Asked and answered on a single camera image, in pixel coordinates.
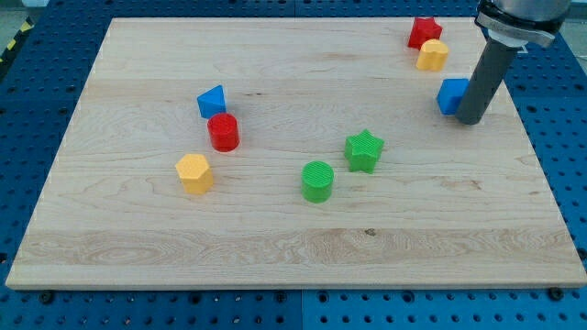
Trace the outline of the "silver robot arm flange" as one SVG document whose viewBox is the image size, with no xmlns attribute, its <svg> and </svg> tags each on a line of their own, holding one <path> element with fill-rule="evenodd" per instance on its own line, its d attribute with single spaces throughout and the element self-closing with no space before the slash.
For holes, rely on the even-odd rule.
<svg viewBox="0 0 587 330">
<path fill-rule="evenodd" d="M 510 48 L 548 48 L 570 10 L 570 0 L 481 0 L 475 23 Z"/>
</svg>

